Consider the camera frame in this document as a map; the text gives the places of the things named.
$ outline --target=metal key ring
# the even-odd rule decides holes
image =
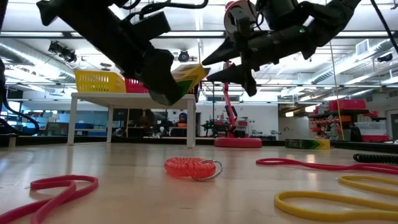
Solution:
[[[203,182],[203,181],[207,181],[207,180],[214,179],[214,178],[218,177],[218,176],[223,172],[223,165],[222,165],[221,162],[219,162],[219,161],[214,161],[213,159],[201,161],[201,163],[203,163],[203,164],[209,163],[209,162],[218,163],[218,164],[220,165],[220,170],[219,170],[215,175],[212,175],[211,177],[206,177],[206,178],[194,178],[194,177],[192,177],[192,179],[194,179],[195,181]]]

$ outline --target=security camera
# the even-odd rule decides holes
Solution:
[[[189,54],[187,50],[181,50],[180,55],[178,56],[179,62],[187,62],[189,61]]]
[[[392,60],[392,53],[389,53],[389,54],[387,54],[387,55],[385,55],[383,57],[377,58],[378,62],[389,62],[391,60]]]

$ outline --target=yellow rubber band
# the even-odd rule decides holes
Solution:
[[[358,189],[368,190],[381,194],[393,195],[398,197],[398,191],[385,189],[381,187],[375,187],[368,184],[362,184],[354,182],[352,180],[377,180],[380,182],[398,185],[397,180],[382,178],[382,177],[371,177],[363,175],[344,175],[339,178],[339,183],[349,185]],[[350,203],[353,205],[360,205],[369,208],[376,208],[380,210],[353,210],[349,212],[318,212],[314,210],[307,210],[289,205],[283,201],[285,198],[317,198],[324,200],[331,200],[335,202]],[[323,222],[345,222],[350,220],[392,220],[398,221],[398,205],[376,202],[372,200],[366,200],[362,198],[330,194],[324,192],[309,192],[309,191],[286,191],[275,195],[274,198],[275,207],[287,212],[291,215],[295,215],[301,218],[318,220]]]

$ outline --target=chair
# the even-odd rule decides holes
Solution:
[[[358,127],[351,127],[351,141],[363,142],[361,130]]]

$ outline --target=red rubber band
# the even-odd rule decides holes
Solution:
[[[203,179],[211,177],[216,173],[214,163],[201,163],[202,158],[171,158],[164,162],[166,171],[178,177],[192,177],[194,179]]]
[[[80,190],[76,190],[76,183],[74,180],[85,180],[92,184]],[[30,190],[42,190],[54,187],[68,188],[54,198],[30,203],[0,215],[0,223],[7,224],[35,212],[30,219],[30,224],[40,224],[44,221],[46,216],[60,204],[68,203],[94,191],[98,187],[98,179],[84,175],[63,175],[60,177],[36,180],[30,183]]]
[[[332,170],[332,171],[364,170],[371,172],[379,172],[383,174],[398,175],[398,167],[381,165],[381,164],[355,164],[350,166],[341,166],[341,165],[329,165],[329,164],[314,164],[314,163],[295,161],[293,159],[281,159],[281,158],[258,159],[256,160],[256,164],[265,165],[265,166],[299,165],[313,169]]]

